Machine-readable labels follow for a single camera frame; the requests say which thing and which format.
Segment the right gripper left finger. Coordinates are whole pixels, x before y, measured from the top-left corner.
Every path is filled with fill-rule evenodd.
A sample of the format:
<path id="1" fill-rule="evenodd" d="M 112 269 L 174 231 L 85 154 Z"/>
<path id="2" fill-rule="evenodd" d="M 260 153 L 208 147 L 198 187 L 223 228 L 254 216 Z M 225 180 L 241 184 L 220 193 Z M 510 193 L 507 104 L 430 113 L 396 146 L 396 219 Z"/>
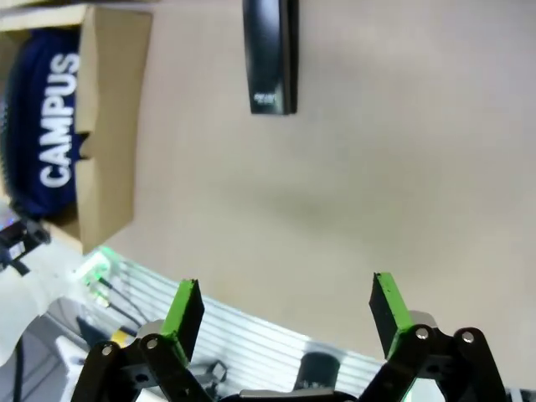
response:
<path id="1" fill-rule="evenodd" d="M 168 401 L 210 401 L 188 369 L 203 315 L 198 281 L 181 281 L 158 332 L 124 348 L 105 341 L 89 351 L 71 399 L 135 401 L 143 389 L 158 387 Z"/>

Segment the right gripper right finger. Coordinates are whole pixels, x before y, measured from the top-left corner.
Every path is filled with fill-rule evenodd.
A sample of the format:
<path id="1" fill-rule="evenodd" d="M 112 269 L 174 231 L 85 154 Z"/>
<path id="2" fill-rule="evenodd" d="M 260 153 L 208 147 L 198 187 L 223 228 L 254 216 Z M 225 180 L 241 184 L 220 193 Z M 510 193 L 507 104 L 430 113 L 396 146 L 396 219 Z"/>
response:
<path id="1" fill-rule="evenodd" d="M 388 272 L 374 274 L 369 307 L 386 358 L 361 401 L 401 401 L 417 379 L 435 382 L 446 401 L 506 401 L 507 392 L 483 332 L 453 335 L 417 323 Z"/>

